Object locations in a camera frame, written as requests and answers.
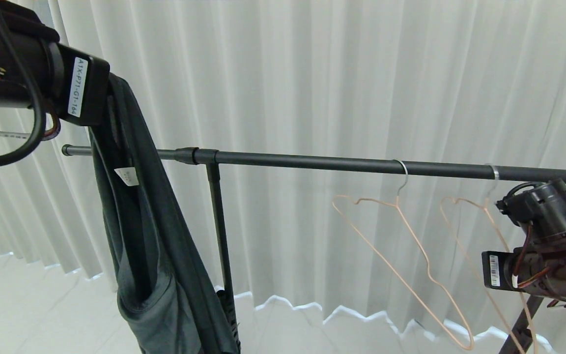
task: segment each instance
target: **floor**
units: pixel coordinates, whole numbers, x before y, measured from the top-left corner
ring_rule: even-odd
[[[411,322],[404,334],[385,315],[360,318],[339,309],[323,321],[317,304],[292,308],[276,296],[254,307],[250,293],[237,297],[244,354],[453,354],[462,353],[444,337]],[[503,334],[480,334],[475,354],[496,353]],[[541,353],[552,353],[547,344]],[[139,354],[137,341],[120,317],[104,278],[63,275],[60,267],[26,265],[0,256],[0,354]]]

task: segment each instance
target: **curtain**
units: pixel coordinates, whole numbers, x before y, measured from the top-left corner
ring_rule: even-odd
[[[71,47],[128,80],[158,148],[333,155],[566,169],[566,2],[21,1]],[[31,112],[0,109],[0,130],[29,131]],[[0,253],[113,277],[84,128],[0,168]],[[0,153],[20,141],[0,139]],[[206,171],[165,161],[214,284],[222,273]],[[235,292],[255,304],[387,311],[403,330],[440,327],[331,206],[337,194],[393,202],[403,176],[222,166]],[[483,203],[490,181],[410,177],[401,207],[474,333],[502,328],[443,223],[439,202]],[[513,182],[500,182],[500,199]],[[460,325],[395,210],[340,208],[440,318]],[[446,206],[479,264],[503,250],[485,216]],[[491,204],[510,247],[524,236]],[[519,297],[494,292],[512,324]],[[566,343],[566,309],[541,309],[537,333]]]

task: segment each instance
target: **rose gold wire hanger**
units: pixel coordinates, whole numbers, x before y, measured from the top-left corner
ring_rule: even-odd
[[[440,200],[440,212],[442,213],[443,219],[445,219],[445,223],[447,224],[449,231],[451,232],[452,236],[454,237],[456,244],[460,248],[462,255],[466,258],[472,274],[474,275],[474,277],[476,277],[478,279],[478,282],[480,282],[481,284],[483,284],[483,278],[481,277],[481,274],[478,272],[476,265],[473,264],[473,260],[469,257],[469,255],[467,254],[467,251],[462,246],[462,242],[460,242],[460,240],[458,238],[458,234],[454,230],[451,222],[449,221],[449,218],[447,218],[447,215],[445,213],[445,209],[443,207],[443,202],[447,199],[450,199],[452,201],[452,203],[454,204],[454,206],[456,206],[460,202],[465,202],[467,204],[475,206],[478,209],[484,211],[484,213],[487,216],[487,219],[490,222],[490,225],[493,227],[497,237],[501,241],[501,244],[503,244],[506,252],[510,252],[510,248],[508,247],[508,244],[507,244],[504,236],[501,235],[501,231],[499,230],[499,227],[497,227],[496,222],[494,221],[494,219],[492,219],[492,216],[490,215],[490,212],[488,211],[488,203],[490,201],[490,193],[492,193],[492,191],[495,190],[497,188],[497,185],[499,184],[499,171],[497,170],[496,166],[493,166],[492,164],[487,164],[487,165],[489,165],[490,168],[492,169],[492,172],[495,176],[495,182],[494,182],[492,188],[490,188],[490,190],[486,193],[486,197],[484,199],[483,205],[479,205],[476,202],[473,202],[472,200],[468,200],[468,199],[464,199],[464,198],[456,199],[454,197],[444,197],[444,198],[442,198],[442,200]],[[519,349],[519,352],[521,352],[521,354],[525,354],[525,350],[523,350],[523,347],[519,344],[519,340],[516,338],[516,336],[512,332],[512,328],[508,324],[508,321],[506,321],[506,318],[503,316],[501,309],[499,308],[499,305],[492,298],[492,295],[490,295],[490,292],[488,291],[488,289],[486,289],[486,287],[484,287],[484,286],[482,286],[482,287],[483,287],[483,289],[486,293],[486,296],[489,298],[490,303],[493,305],[495,311],[497,312],[497,315],[501,319],[504,327],[506,327],[506,330],[508,331],[509,336],[512,338],[512,341],[517,346],[517,349]],[[538,354],[538,342],[537,342],[537,338],[536,338],[537,335],[536,335],[536,330],[535,330],[535,327],[534,327],[534,322],[533,322],[533,319],[532,319],[532,314],[530,314],[530,310],[528,309],[528,304],[526,303],[525,296],[523,295],[523,292],[520,292],[519,296],[521,297],[521,303],[523,304],[523,309],[526,313],[526,317],[528,319],[528,324],[532,328],[532,340],[535,343],[534,354]]]
[[[395,199],[395,203],[394,204],[390,204],[390,203],[386,203],[386,202],[382,202],[380,200],[377,199],[371,199],[371,198],[360,198],[357,201],[353,200],[350,196],[348,195],[336,195],[333,198],[332,201],[332,206],[333,208],[335,208],[335,210],[344,218],[344,220],[346,221],[346,223],[353,228],[353,230],[355,230],[355,232],[357,233],[357,235],[359,235],[365,242],[366,244],[368,244],[370,246],[370,248],[373,250],[373,252],[375,252],[377,254],[377,256],[379,256],[381,258],[381,260],[383,260],[388,267],[390,267],[390,269],[395,273],[395,275],[397,276],[397,278],[399,278],[399,280],[403,283],[403,285],[405,285],[407,287],[407,289],[411,292],[411,294],[416,298],[416,300],[418,300],[418,303],[420,303],[425,310],[427,310],[427,312],[432,316],[432,318],[434,318],[434,320],[443,328],[443,330],[450,336],[450,338],[459,345],[459,347],[465,349],[465,350],[472,350],[475,347],[475,339],[473,337],[473,333],[471,331],[471,328],[469,326],[469,322],[466,320],[466,318],[464,317],[464,315],[462,314],[462,311],[460,310],[460,307],[458,306],[458,304],[456,303],[456,301],[454,300],[453,296],[450,294],[449,290],[447,290],[447,288],[440,284],[440,282],[438,282],[438,280],[434,279],[433,276],[431,276],[431,269],[429,267],[429,257],[427,257],[427,252],[425,252],[425,249],[423,247],[423,245],[421,244],[420,240],[418,240],[418,237],[416,236],[416,234],[414,233],[412,227],[409,225],[409,222],[407,222],[407,219],[405,217],[405,215],[403,214],[403,211],[401,211],[400,206],[399,206],[399,195],[400,195],[400,191],[406,186],[407,184],[407,180],[409,179],[409,173],[407,172],[407,167],[405,166],[405,164],[400,161],[400,160],[395,160],[398,163],[400,163],[403,166],[403,170],[405,171],[405,182],[402,184],[402,186],[400,186],[400,188],[397,190],[397,196]],[[353,224],[353,222],[348,219],[348,217],[346,215],[344,215],[344,213],[336,206],[335,204],[335,200],[339,199],[339,198],[346,198],[348,200],[350,200],[353,204],[357,205],[362,201],[368,201],[368,202],[375,202],[378,204],[382,204],[384,206],[389,206],[389,207],[394,207],[397,211],[399,211],[399,215],[402,219],[402,221],[404,222],[405,226],[407,227],[407,230],[409,231],[410,235],[412,236],[412,238],[415,240],[416,244],[418,245],[418,248],[420,249],[420,251],[423,254],[423,257],[425,258],[425,261],[427,262],[427,277],[436,285],[440,286],[443,291],[447,294],[447,296],[449,297],[449,300],[451,301],[451,303],[453,304],[453,307],[456,309],[456,311],[458,311],[458,315],[460,316],[464,326],[467,329],[467,332],[469,333],[469,345],[463,345],[454,335],[453,333],[449,330],[449,328],[446,327],[446,325],[444,325],[444,323],[436,316],[436,314],[434,314],[431,309],[427,306],[427,304],[425,304],[425,302],[420,298],[420,296],[418,296],[418,294],[416,293],[416,291],[414,291],[414,289],[412,289],[412,287],[409,286],[409,284],[407,284],[407,282],[405,281],[405,279],[399,274],[399,272],[395,269],[395,267],[393,267],[393,265],[386,260],[386,257],[384,257],[384,255],[382,255],[377,248],[375,248],[375,246],[373,246],[373,244],[370,242],[370,240],[368,240],[368,238],[366,238],[366,236],[364,236],[364,234],[355,226],[355,224]]]

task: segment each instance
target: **clothes rack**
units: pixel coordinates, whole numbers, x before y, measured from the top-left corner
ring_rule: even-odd
[[[90,147],[64,145],[62,154],[91,155]],[[269,166],[279,168],[302,168],[311,170],[332,170],[370,172],[404,175],[405,170],[400,162],[396,160],[379,159],[355,159],[344,157],[321,157],[309,155],[281,155],[281,154],[258,154],[249,152],[227,152],[210,148],[185,147],[176,150],[157,150],[159,157],[164,160],[175,160],[185,164],[204,164],[207,168],[209,188],[211,190],[211,202],[213,204],[214,222],[220,250],[220,261],[222,263],[222,275],[225,288],[224,296],[220,300],[225,308],[227,320],[237,334],[237,322],[234,312],[233,282],[231,278],[230,261],[226,239],[226,226],[224,222],[224,208],[222,203],[222,189],[220,188],[220,164],[236,164],[246,166]],[[416,161],[402,161],[407,167],[409,175],[433,176],[433,177],[458,177],[473,179],[495,179],[493,169],[485,164],[453,164],[453,163],[429,163]],[[554,170],[546,168],[526,168],[513,166],[495,166],[500,180],[506,181],[540,181],[548,182],[561,178],[566,183],[566,170]],[[541,305],[543,298],[530,296],[528,307],[532,316]],[[521,346],[527,350],[532,345],[532,336],[527,328],[525,311],[517,318],[512,331],[517,336]],[[501,348],[500,354],[518,354],[519,349],[508,336]]]

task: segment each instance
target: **hanger hook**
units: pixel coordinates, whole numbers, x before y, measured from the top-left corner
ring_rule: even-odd
[[[405,166],[405,164],[403,163],[403,161],[401,160],[395,160],[396,162],[400,163],[403,166],[403,171],[405,171],[405,182],[403,182],[403,184],[399,187],[399,189],[397,190],[397,197],[399,197],[400,194],[400,190],[403,189],[403,187],[405,187],[405,185],[407,184],[407,180],[409,179],[409,173],[407,172],[407,167]]]
[[[492,188],[490,188],[488,193],[486,193],[486,199],[489,199],[490,193],[492,193],[492,191],[494,191],[495,188],[497,188],[497,185],[499,184],[499,170],[497,170],[497,167],[494,166],[493,164],[487,164],[487,165],[490,166],[490,168],[492,168],[492,173],[495,175],[495,183],[492,185]]]

